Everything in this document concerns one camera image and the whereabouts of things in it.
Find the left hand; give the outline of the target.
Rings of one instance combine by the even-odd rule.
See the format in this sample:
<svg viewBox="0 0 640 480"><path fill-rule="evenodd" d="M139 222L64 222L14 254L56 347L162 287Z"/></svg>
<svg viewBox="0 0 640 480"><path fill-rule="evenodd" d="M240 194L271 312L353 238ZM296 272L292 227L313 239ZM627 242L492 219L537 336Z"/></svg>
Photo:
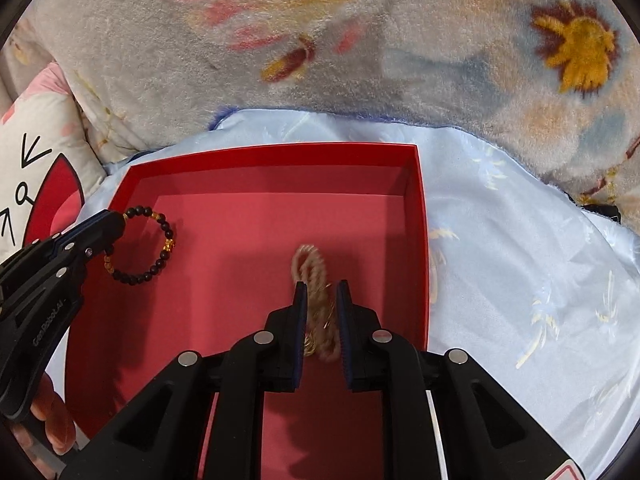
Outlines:
<svg viewBox="0 0 640 480"><path fill-rule="evenodd" d="M64 455L74 446L76 441L75 424L64 401L54 391L53 382L47 373L44 373L40 379L30 411L36 419L44 423L44 431L55 454ZM55 479L56 472L32 452L34 446L32 435L20 424L11 424L10 428L14 438L43 478Z"/></svg>

